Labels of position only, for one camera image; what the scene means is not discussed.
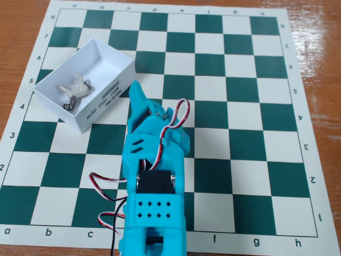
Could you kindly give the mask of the cyan gripper body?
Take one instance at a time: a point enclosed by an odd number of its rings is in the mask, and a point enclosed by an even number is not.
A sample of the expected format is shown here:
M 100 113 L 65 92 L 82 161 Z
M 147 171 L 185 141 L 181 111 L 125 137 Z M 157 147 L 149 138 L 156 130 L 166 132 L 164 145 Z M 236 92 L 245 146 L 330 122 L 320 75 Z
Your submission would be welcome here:
M 128 133 L 123 158 L 123 173 L 129 194 L 184 193 L 184 129 L 167 129 L 154 117 Z

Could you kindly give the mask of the cyan gripper finger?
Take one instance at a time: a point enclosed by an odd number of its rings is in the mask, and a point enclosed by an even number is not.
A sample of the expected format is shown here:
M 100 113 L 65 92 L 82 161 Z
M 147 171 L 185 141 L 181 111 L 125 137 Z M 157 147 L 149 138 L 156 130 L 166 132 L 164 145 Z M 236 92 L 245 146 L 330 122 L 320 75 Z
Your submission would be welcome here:
M 128 130 L 134 131 L 149 116 L 147 98 L 142 90 L 141 84 L 137 80 L 130 87 L 129 98 L 131 102 L 131 115 L 128 119 Z
M 190 152 L 190 137 L 186 134 L 183 123 L 190 112 L 188 100 L 178 100 L 175 107 L 164 109 L 162 105 L 150 100 L 149 134 L 157 138 L 153 145 L 156 158 L 161 158 L 169 142 L 177 144 L 187 154 Z

